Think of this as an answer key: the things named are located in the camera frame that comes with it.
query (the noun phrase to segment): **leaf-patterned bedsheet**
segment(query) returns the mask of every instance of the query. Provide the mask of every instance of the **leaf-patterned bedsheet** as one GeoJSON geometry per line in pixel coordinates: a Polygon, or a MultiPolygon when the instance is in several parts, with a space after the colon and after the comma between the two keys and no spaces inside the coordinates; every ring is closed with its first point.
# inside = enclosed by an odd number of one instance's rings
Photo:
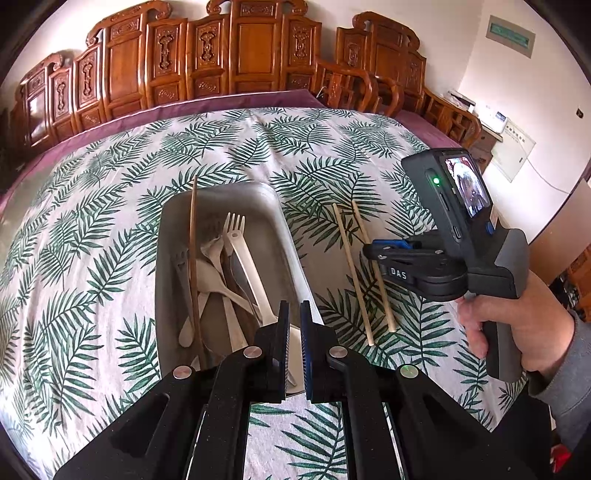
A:
{"type": "MultiPolygon", "coordinates": [[[[389,368],[416,364],[486,427],[521,384],[486,376],[453,306],[388,287],[389,333],[352,216],[373,238],[434,226],[400,159],[426,146],[397,121],[328,109],[232,110],[157,121],[63,158],[18,230],[0,277],[0,419],[40,478],[160,378],[154,265],[164,203],[191,188],[248,179],[279,194],[306,276],[340,343],[389,368]],[[341,250],[342,206],[375,346],[341,250]]],[[[339,405],[302,396],[253,406],[245,478],[344,478],[339,405]]]]}

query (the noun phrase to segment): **gray sleeve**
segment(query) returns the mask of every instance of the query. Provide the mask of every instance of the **gray sleeve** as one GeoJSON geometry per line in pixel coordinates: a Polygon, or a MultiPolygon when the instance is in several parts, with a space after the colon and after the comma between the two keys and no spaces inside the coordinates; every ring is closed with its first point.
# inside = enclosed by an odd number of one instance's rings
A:
{"type": "Polygon", "coordinates": [[[591,423],[591,323],[574,317],[574,336],[564,362],[549,384],[531,375],[529,394],[550,406],[564,445],[576,447],[591,423]]]}

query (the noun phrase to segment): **gray plastic tray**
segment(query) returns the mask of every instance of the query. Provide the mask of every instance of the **gray plastic tray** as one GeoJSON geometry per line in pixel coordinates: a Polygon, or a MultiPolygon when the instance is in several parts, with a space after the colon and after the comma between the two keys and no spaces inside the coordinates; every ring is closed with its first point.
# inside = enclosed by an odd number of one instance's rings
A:
{"type": "MultiPolygon", "coordinates": [[[[178,344],[178,334],[188,312],[174,266],[174,257],[189,247],[191,192],[172,197],[163,207],[158,232],[155,284],[155,320],[158,359],[162,375],[179,365],[190,365],[196,357],[194,345],[178,344]]],[[[322,323],[281,203],[272,188],[264,183],[243,182],[199,189],[197,192],[197,243],[221,232],[228,212],[246,217],[244,237],[255,261],[273,312],[277,315],[281,300],[290,303],[291,323],[300,324],[300,303],[309,300],[312,317],[322,323]]],[[[219,295],[207,302],[201,318],[202,335],[216,352],[231,353],[223,303],[219,295]]]]}

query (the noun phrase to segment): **light wooden chopstick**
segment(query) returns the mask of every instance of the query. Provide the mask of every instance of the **light wooden chopstick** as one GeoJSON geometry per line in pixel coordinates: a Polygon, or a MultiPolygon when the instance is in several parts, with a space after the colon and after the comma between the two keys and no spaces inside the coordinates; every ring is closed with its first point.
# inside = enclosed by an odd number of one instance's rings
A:
{"type": "Polygon", "coordinates": [[[353,286],[355,287],[355,294],[357,295],[357,301],[359,302],[359,308],[361,309],[361,318],[363,319],[363,324],[365,325],[365,335],[368,338],[368,345],[372,346],[374,345],[374,334],[371,331],[371,324],[369,322],[368,311],[365,307],[365,300],[363,299],[361,287],[359,286],[359,279],[357,278],[357,272],[355,271],[355,264],[353,263],[353,257],[351,256],[351,247],[349,245],[349,239],[347,238],[347,233],[345,232],[345,227],[343,226],[343,221],[340,217],[339,207],[337,207],[336,203],[333,203],[333,210],[335,211],[336,222],[339,225],[340,237],[343,241],[343,246],[345,247],[345,256],[347,257],[349,271],[351,272],[351,277],[353,278],[353,286]]]}
{"type": "MultiPolygon", "coordinates": [[[[351,204],[353,206],[353,214],[355,215],[355,219],[357,220],[357,224],[359,225],[359,230],[361,230],[361,238],[363,239],[363,243],[370,244],[371,240],[369,239],[367,230],[365,229],[365,224],[363,223],[363,219],[361,218],[361,213],[359,212],[357,203],[355,202],[355,200],[353,200],[351,204]]],[[[384,305],[384,315],[386,316],[388,331],[395,332],[396,320],[394,319],[394,314],[392,313],[392,309],[390,308],[388,294],[386,293],[386,288],[384,287],[384,279],[382,278],[382,274],[379,272],[378,263],[375,260],[371,261],[371,266],[374,271],[375,281],[378,283],[379,294],[382,296],[382,305],[384,305]]]]}
{"type": "Polygon", "coordinates": [[[191,192],[191,218],[189,220],[189,289],[193,306],[193,335],[199,367],[203,371],[207,368],[207,358],[201,337],[199,317],[199,302],[197,301],[197,176],[193,179],[191,192]]]}

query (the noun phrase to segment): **wrist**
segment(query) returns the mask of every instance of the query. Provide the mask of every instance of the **wrist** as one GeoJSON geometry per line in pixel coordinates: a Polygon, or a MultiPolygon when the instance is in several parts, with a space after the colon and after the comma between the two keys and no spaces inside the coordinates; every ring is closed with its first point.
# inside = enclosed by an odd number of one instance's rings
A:
{"type": "Polygon", "coordinates": [[[564,362],[574,336],[574,319],[571,314],[564,311],[565,315],[560,316],[557,328],[554,332],[554,345],[549,349],[551,353],[547,365],[539,368],[538,371],[544,379],[550,382],[564,362]]]}

